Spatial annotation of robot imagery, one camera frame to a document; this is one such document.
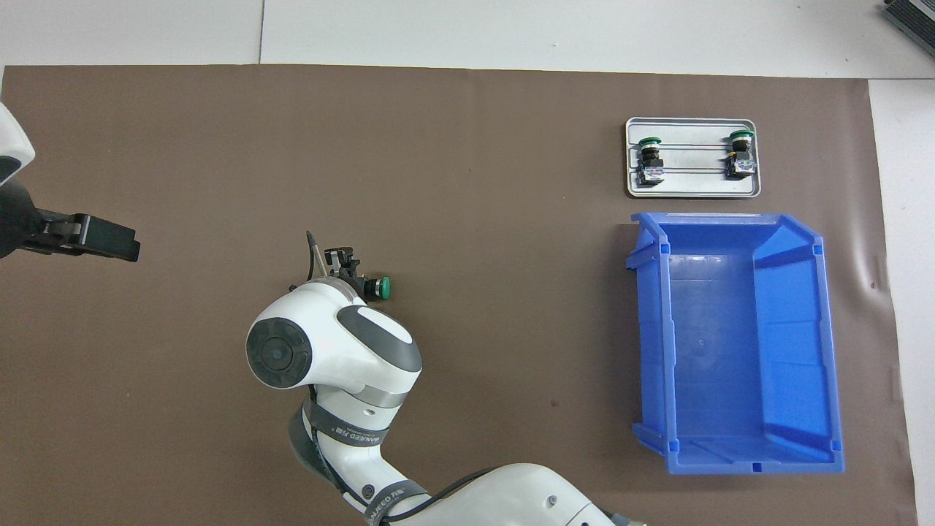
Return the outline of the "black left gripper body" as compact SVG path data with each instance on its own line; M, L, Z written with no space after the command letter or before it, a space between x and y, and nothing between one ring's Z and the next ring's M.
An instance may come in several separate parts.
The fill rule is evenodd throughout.
M8 180L1 187L1 259L40 233L41 214L23 184Z

